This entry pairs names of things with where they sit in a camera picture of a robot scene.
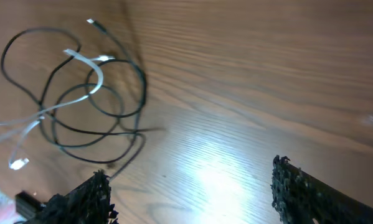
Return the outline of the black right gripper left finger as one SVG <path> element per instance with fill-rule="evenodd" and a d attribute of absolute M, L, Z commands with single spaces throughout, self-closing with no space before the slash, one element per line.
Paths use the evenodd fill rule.
<path fill-rule="evenodd" d="M 118 224 L 118 212 L 110 202 L 109 177 L 99 170 L 67 195 L 55 194 L 28 224 Z"/>

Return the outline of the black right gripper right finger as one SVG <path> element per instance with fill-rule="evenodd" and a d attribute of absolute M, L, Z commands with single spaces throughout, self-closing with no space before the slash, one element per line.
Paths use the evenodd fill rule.
<path fill-rule="evenodd" d="M 361 203 L 289 163 L 273 159 L 272 207 L 287 224 L 373 223 L 373 208 Z"/>

